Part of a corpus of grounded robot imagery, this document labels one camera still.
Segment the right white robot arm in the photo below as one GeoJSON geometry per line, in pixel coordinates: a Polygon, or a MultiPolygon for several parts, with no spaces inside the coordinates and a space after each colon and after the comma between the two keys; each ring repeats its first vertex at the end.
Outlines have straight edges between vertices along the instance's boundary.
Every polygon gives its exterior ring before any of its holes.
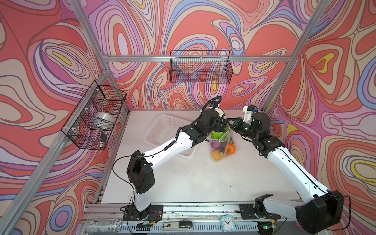
{"type": "Polygon", "coordinates": [[[315,179],[289,152],[285,144],[271,134],[271,120],[254,106],[245,106],[244,117],[229,118],[230,128],[253,144],[261,156],[274,164],[300,196],[300,201],[278,199],[265,194],[255,199],[254,215],[265,218],[277,214],[292,219],[309,234],[317,234],[341,220],[345,196],[331,191],[315,179]]]}

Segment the purple red onion toy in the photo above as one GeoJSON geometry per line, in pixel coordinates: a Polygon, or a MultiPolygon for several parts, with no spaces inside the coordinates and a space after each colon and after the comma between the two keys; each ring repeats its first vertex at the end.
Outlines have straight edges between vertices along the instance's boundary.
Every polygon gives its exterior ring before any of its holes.
{"type": "Polygon", "coordinates": [[[222,148],[222,143],[217,140],[211,140],[210,145],[213,150],[221,150],[222,148]]]}

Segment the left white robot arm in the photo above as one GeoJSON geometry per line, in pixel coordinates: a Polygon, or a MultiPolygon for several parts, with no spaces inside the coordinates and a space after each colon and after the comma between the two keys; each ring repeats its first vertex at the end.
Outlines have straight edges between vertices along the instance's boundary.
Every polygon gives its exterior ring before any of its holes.
{"type": "Polygon", "coordinates": [[[155,184],[154,173],[160,166],[177,154],[207,142],[214,130],[220,130],[222,125],[226,125],[225,113],[219,107],[222,100],[222,96],[209,100],[198,118],[179,127],[171,140],[150,151],[142,153],[137,150],[131,155],[126,173],[133,187],[133,205],[138,212],[150,206],[148,191],[155,184]]]}

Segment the green lettuce cabbage toy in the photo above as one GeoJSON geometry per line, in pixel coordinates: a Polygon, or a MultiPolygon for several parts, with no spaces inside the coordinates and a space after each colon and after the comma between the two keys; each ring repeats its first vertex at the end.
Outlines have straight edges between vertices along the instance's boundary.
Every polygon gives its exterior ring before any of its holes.
{"type": "Polygon", "coordinates": [[[229,135],[229,132],[212,132],[211,133],[211,138],[215,141],[219,141],[219,142],[225,142],[227,141],[228,139],[228,135],[229,135]]]}

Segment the clear zip top bag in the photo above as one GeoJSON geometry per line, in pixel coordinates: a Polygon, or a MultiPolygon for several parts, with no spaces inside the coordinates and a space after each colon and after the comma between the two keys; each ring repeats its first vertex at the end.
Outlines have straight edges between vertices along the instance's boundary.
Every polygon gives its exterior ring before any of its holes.
{"type": "Polygon", "coordinates": [[[222,142],[222,148],[221,148],[221,152],[222,152],[222,155],[223,155],[223,159],[225,159],[225,158],[227,158],[227,157],[229,157],[229,155],[227,155],[226,153],[227,153],[227,145],[228,144],[234,144],[235,145],[235,141],[234,141],[234,138],[233,138],[233,132],[232,132],[232,130],[231,130],[231,128],[230,128],[230,126],[229,126],[229,124],[227,124],[227,131],[226,132],[229,132],[229,135],[228,135],[228,139],[227,139],[227,141],[225,141],[225,142],[222,142]]]}

